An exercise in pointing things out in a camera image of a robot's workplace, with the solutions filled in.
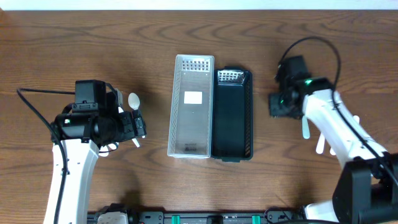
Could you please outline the black plastic basket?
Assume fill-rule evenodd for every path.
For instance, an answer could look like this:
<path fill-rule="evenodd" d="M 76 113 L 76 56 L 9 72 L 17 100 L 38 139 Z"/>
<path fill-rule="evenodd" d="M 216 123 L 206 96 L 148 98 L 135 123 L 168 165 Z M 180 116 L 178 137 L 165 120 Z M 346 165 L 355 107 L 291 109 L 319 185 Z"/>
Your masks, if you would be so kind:
<path fill-rule="evenodd" d="M 252 73 L 241 67 L 215 70 L 211 157 L 248 161 L 253 146 Z"/>

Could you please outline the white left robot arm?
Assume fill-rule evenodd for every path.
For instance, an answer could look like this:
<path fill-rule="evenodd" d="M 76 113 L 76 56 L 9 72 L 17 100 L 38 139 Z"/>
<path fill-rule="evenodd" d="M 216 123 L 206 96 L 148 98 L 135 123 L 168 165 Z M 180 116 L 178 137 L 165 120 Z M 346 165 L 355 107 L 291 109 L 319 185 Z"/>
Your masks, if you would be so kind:
<path fill-rule="evenodd" d="M 137 142 L 146 124 L 139 110 L 99 113 L 63 110 L 51 124 L 53 174 L 45 223 L 86 223 L 96 161 L 119 143 Z"/>

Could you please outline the pink plastic fork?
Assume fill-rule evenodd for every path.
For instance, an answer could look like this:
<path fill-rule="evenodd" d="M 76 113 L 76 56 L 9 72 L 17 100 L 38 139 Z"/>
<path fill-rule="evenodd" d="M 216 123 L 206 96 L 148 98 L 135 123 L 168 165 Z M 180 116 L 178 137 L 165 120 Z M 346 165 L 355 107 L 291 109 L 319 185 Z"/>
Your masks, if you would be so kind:
<path fill-rule="evenodd" d="M 334 151 L 332 148 L 330 149 L 330 154 L 331 154 L 332 156 L 335 156 L 335 155 L 336 155 L 335 151 Z"/>

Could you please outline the mint green plastic fork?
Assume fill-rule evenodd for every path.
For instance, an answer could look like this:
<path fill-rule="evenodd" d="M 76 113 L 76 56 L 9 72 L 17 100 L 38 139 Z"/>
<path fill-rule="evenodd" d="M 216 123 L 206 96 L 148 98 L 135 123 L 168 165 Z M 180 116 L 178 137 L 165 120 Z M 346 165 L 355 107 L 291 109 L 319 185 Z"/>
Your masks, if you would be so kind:
<path fill-rule="evenodd" d="M 302 116 L 302 136 L 304 139 L 310 138 L 310 130 L 306 116 Z"/>

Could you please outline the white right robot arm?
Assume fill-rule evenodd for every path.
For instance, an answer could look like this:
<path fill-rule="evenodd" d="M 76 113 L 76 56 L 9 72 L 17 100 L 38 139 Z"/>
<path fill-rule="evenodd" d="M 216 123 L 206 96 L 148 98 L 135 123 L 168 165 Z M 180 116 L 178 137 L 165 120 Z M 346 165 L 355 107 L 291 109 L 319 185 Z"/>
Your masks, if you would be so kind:
<path fill-rule="evenodd" d="M 397 154 L 358 124 L 327 78 L 280 72 L 269 96 L 271 116 L 307 118 L 323 134 L 342 167 L 331 200 L 305 206 L 316 222 L 384 223 L 397 220 Z"/>

